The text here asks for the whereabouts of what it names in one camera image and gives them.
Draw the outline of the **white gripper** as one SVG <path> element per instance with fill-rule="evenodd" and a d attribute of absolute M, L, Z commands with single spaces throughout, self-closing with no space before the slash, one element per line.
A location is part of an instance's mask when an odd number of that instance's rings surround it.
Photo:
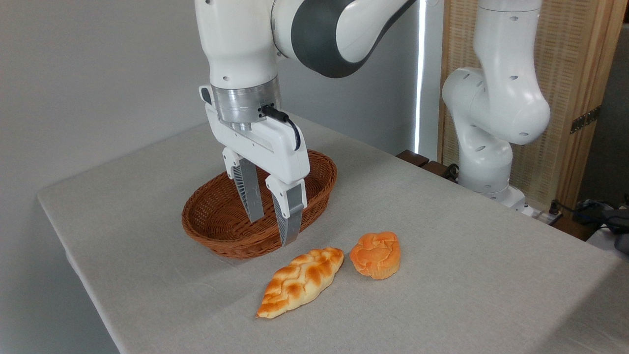
<path fill-rule="evenodd" d="M 296 130 L 274 118 L 252 123 L 249 131 L 233 129 L 219 120 L 209 87 L 200 87 L 199 92 L 206 102 L 214 137 L 226 147 L 222 152 L 226 172 L 234 181 L 250 222 L 264 216 L 258 166 L 271 175 L 265 183 L 272 194 L 281 246 L 290 244 L 299 235 L 303 209 L 307 207 L 303 178 L 310 173 L 310 162 L 305 140 L 301 139 L 299 150 L 295 150 Z"/>

